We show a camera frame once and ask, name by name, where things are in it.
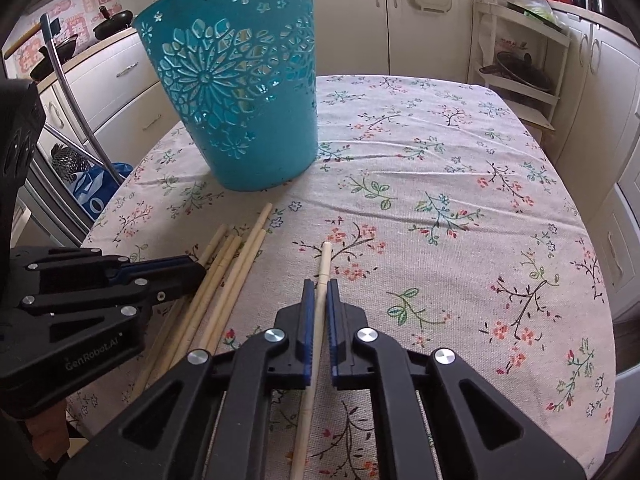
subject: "silver screw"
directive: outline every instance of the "silver screw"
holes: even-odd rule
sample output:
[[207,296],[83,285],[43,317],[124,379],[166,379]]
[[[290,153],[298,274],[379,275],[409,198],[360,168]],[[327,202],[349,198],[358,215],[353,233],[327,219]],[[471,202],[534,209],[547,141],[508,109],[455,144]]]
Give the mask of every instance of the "silver screw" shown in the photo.
[[187,355],[187,361],[192,365],[201,365],[209,359],[209,354],[204,350],[193,350]]
[[453,361],[456,360],[456,355],[448,348],[441,348],[440,350],[436,350],[434,357],[436,358],[436,361],[441,365],[450,365]]
[[138,312],[138,310],[134,306],[131,306],[131,305],[123,306],[120,309],[120,313],[123,316],[127,316],[127,317],[135,316],[137,314],[137,312]]
[[372,341],[378,339],[378,332],[368,326],[358,330],[357,335],[358,339],[360,339],[360,341],[364,341],[365,343],[371,343]]
[[264,338],[269,343],[277,343],[284,339],[284,332],[279,328],[270,328],[264,333]]

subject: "tablecloth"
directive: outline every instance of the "tablecloth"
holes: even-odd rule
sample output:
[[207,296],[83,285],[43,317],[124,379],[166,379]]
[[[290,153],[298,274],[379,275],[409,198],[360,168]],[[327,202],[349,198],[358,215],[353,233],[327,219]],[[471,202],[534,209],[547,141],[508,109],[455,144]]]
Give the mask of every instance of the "tablecloth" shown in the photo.
[[[292,182],[223,189],[178,124],[84,245],[132,261],[198,255],[222,222],[246,234],[272,202],[218,351],[299,301],[331,241],[341,297],[371,326],[408,349],[455,350],[592,476],[613,406],[609,305],[580,216],[536,141],[479,86],[331,76],[318,78],[317,102],[318,159]],[[169,307],[156,308],[148,342]],[[306,477],[375,478],[369,397],[336,392],[326,355],[322,363]],[[141,364],[139,356],[69,398],[83,431],[95,434],[127,405]],[[288,476],[298,402],[293,392],[274,395],[267,478]]]

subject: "beige cloth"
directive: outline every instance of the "beige cloth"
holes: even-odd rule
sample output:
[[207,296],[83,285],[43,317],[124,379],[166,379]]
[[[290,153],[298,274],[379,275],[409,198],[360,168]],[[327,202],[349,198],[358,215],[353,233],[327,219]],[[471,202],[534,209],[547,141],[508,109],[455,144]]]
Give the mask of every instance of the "beige cloth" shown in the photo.
[[[273,202],[220,351],[299,300],[329,240],[342,298],[371,326],[411,350],[455,350],[592,476],[613,406],[609,305],[584,225],[533,138],[494,92],[414,78],[319,78],[318,124],[312,167],[256,193],[222,189],[179,124],[85,246],[132,260],[199,254],[219,224],[246,234]],[[376,478],[368,395],[334,391],[322,362],[306,478]],[[125,407],[140,365],[70,397],[85,432]],[[288,475],[298,399],[274,396],[267,478]]]

